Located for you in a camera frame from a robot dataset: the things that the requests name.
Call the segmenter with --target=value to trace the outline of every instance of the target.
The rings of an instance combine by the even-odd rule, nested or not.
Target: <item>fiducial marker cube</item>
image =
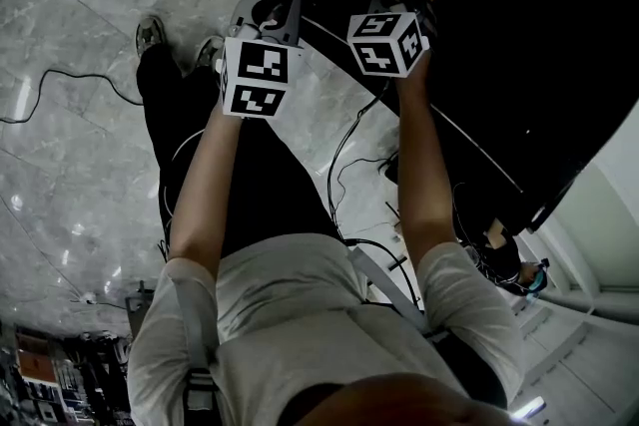
[[[429,48],[414,13],[353,15],[347,40],[363,74],[385,77],[407,77]]]
[[[223,112],[277,118],[295,86],[304,49],[262,40],[226,38],[220,72]]]

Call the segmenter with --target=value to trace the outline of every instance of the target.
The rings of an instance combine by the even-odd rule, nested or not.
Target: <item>black surface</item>
[[[303,0],[303,14],[345,37],[369,0]],[[432,103],[451,181],[487,190],[510,232],[570,186],[639,96],[639,0],[436,0]],[[374,94],[350,49],[304,22],[302,37]],[[394,91],[383,102],[398,112]]]

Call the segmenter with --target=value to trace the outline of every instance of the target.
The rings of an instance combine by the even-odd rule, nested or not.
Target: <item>leg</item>
[[[166,41],[163,34],[156,39]],[[203,46],[199,66],[185,79],[166,44],[146,50],[138,69],[147,127],[160,165],[159,203],[167,242],[180,189],[218,101],[210,66],[214,46]],[[266,121],[247,120],[236,155],[223,256],[270,237],[300,232],[338,238],[304,166]]]
[[[154,45],[142,55],[137,78],[147,128],[162,169],[178,146],[206,125],[219,91],[208,68],[197,68],[183,80],[167,45]]]
[[[264,120],[246,120],[229,197],[223,257],[282,234],[339,239],[305,167]]]

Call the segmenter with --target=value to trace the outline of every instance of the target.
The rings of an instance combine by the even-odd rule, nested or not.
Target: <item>sneaker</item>
[[[136,31],[136,50],[138,57],[142,57],[147,50],[154,45],[166,44],[167,37],[164,33],[164,25],[160,18],[147,16],[144,18]]]
[[[221,36],[211,36],[204,40],[200,46],[200,52],[196,58],[196,68],[200,66],[211,66],[213,56],[224,46],[224,38]]]

